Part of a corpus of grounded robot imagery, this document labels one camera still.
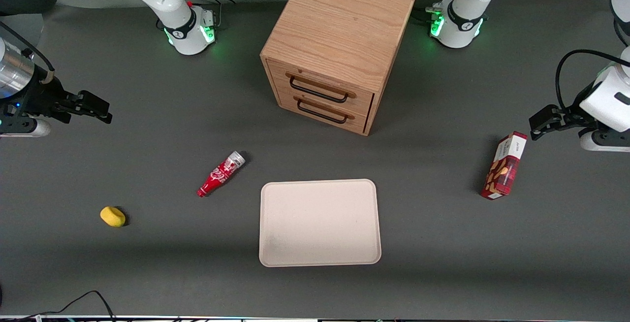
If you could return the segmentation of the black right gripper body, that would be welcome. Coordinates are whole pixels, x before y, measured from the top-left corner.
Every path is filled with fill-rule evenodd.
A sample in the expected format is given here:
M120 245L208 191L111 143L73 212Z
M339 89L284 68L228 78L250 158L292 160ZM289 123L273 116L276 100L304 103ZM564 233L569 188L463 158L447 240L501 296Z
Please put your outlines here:
M1 99L1 133L50 133L51 126L42 117L56 120L56 106L68 100L58 79L49 84L31 81L15 95Z

